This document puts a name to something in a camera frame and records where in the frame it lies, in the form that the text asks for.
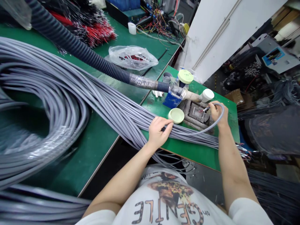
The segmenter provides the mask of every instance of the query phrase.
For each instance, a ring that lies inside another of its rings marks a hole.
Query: small white container
[[[213,97],[215,97],[215,94],[212,90],[207,88],[201,93],[200,96],[202,97],[202,102],[208,102],[209,100],[212,100]]]
[[[173,120],[174,123],[179,124],[184,119],[184,112],[179,108],[171,109],[168,118]]]
[[[135,26],[134,23],[131,23],[131,22],[128,23],[128,30],[129,30],[129,33],[131,33],[133,35],[137,34],[137,27]]]

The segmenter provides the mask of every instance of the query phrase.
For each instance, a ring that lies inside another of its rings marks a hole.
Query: light green pipe cap
[[[190,84],[194,80],[194,76],[188,70],[182,69],[178,72],[178,78],[182,83]]]

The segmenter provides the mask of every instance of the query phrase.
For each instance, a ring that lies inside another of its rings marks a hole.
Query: black wire
[[[166,50],[163,52],[163,54],[158,58],[158,61],[165,55],[165,53],[168,51],[169,49],[166,48]],[[145,72],[142,73],[141,77],[145,76],[149,70],[151,69],[152,67],[148,68]]]

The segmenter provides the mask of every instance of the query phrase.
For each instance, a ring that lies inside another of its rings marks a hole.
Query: wire bundle
[[[252,118],[257,114],[267,114],[271,109],[286,105],[300,105],[300,85],[295,80],[281,80],[274,85],[274,97],[269,104],[238,111],[239,120]]]
[[[0,224],[75,224],[91,201],[15,184],[0,191]]]
[[[297,224],[300,212],[300,184],[247,169],[257,199],[274,224]]]
[[[89,111],[78,94],[69,92],[62,85],[58,85],[55,79],[47,76],[49,73],[63,73],[59,68],[44,63],[43,69],[39,70],[35,65],[28,63],[27,55],[24,55],[20,48],[12,49],[3,44],[3,38],[0,51],[2,87],[37,95],[44,104],[50,122],[49,133],[44,139],[23,143],[14,153],[0,157],[0,189],[4,189],[26,179],[62,156],[85,128]],[[20,106],[20,103],[11,100],[10,105],[6,103],[0,107],[2,110],[11,109],[11,104],[14,107]]]
[[[161,43],[162,43],[162,40],[159,38],[159,36],[162,36],[165,39],[164,41],[169,42],[172,45],[180,44],[180,42],[179,42],[180,37],[178,36],[178,33],[180,33],[181,37],[184,38],[184,42],[183,42],[183,47],[184,47],[184,44],[186,41],[185,29],[177,20],[177,17],[179,15],[182,16],[182,20],[183,20],[183,14],[178,13],[177,16],[175,16],[175,14],[174,14],[173,17],[169,17],[167,14],[163,14],[162,11],[159,9],[158,2],[155,2],[153,7],[154,7],[154,10],[151,12],[151,13],[153,13],[153,14],[151,14],[151,16],[153,17],[153,20],[150,23],[146,24],[144,27],[142,27],[141,25],[138,25],[137,29],[145,34],[157,32],[157,39]]]
[[[9,70],[7,73],[9,75],[3,74],[3,70],[1,72],[0,80],[6,79],[4,88],[16,89],[11,86],[10,79],[16,80],[20,85],[23,85],[24,78],[29,79],[31,84],[34,84],[36,80],[47,83],[49,86],[55,83],[65,92],[70,92],[79,99],[83,99],[132,147],[140,150],[147,142],[141,129],[148,130],[155,114],[60,57],[34,46],[3,37],[0,38],[0,47],[1,56],[9,58],[13,62],[11,68],[6,69]],[[39,73],[24,68],[23,62],[30,64],[31,68],[35,68]],[[218,149],[218,137],[204,134],[206,131],[207,129],[197,132],[175,124],[170,137]],[[165,167],[179,170],[182,173],[189,172],[185,172],[185,169],[177,169],[158,154],[154,154],[153,158]]]
[[[117,35],[103,10],[87,0],[50,0],[41,4],[71,33],[90,48],[107,43]],[[67,52],[59,48],[62,54]]]

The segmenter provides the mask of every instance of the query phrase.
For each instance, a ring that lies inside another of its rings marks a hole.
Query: red wire
[[[256,77],[257,77],[257,76],[255,76],[255,77],[253,78],[253,80],[250,82],[250,84],[255,80]],[[248,90],[250,84],[249,84],[248,87],[246,88],[245,92],[247,92],[247,90]]]
[[[178,0],[176,0],[176,5],[175,5],[175,10],[174,10],[173,16],[175,16],[175,14],[177,13],[177,10],[178,10]]]

